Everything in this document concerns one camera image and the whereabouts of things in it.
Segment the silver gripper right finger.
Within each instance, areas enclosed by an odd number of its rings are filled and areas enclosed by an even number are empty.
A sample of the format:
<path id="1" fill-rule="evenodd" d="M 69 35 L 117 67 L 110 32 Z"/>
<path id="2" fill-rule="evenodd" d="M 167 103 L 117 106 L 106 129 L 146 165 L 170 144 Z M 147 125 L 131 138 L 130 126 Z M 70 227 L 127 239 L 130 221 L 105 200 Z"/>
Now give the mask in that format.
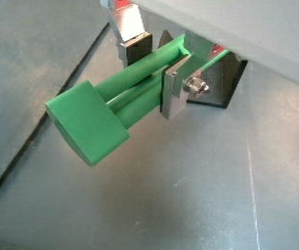
<path id="1" fill-rule="evenodd" d="M 179 56 L 162 71 L 161 115 L 166 119 L 182 110 L 187 97 L 199 96 L 205 83 L 198 80 L 201 67 L 209 62 L 211 42 L 191 31 L 181 38 Z"/>

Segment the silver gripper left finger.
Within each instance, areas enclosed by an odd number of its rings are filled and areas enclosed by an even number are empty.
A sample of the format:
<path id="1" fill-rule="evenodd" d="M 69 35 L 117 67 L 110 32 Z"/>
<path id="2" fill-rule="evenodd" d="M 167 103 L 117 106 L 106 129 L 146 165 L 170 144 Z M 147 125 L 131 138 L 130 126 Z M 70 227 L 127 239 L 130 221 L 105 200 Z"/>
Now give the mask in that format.
<path id="1" fill-rule="evenodd" d="M 151 35 L 145 31 L 139 7 L 130 0 L 99 0 L 117 38 L 118 58 L 125 66 L 151 52 Z"/>

